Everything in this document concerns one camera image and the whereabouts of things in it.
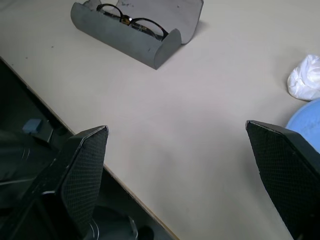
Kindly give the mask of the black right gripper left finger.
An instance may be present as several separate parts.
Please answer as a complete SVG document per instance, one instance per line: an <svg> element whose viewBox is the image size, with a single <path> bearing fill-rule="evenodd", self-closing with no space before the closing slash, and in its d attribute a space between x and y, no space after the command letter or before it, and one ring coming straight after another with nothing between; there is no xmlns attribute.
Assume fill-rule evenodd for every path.
<svg viewBox="0 0 320 240"><path fill-rule="evenodd" d="M100 191L109 129L70 137L0 227L2 240L82 240Z"/></svg>

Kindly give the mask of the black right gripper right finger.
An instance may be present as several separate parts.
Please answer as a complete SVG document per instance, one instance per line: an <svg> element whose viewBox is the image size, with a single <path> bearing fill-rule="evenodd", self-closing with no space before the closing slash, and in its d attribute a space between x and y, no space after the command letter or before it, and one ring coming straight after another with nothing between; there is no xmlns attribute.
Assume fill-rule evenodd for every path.
<svg viewBox="0 0 320 240"><path fill-rule="evenodd" d="M295 240L320 238L320 154L297 132L248 120L259 175Z"/></svg>

